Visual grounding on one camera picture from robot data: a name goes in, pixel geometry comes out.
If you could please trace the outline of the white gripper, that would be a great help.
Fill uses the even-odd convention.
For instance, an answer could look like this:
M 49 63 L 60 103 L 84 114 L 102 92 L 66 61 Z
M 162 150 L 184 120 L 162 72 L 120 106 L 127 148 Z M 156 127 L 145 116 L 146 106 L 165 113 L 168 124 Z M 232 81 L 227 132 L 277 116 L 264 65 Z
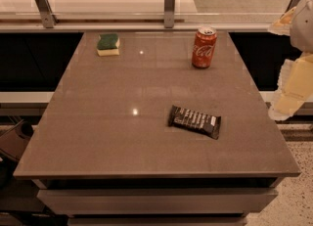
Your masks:
M 291 37 L 291 45 L 303 53 L 295 61 L 285 60 L 268 114 L 282 121 L 292 117 L 313 95 L 313 0 L 300 0 L 272 22 L 268 31 Z

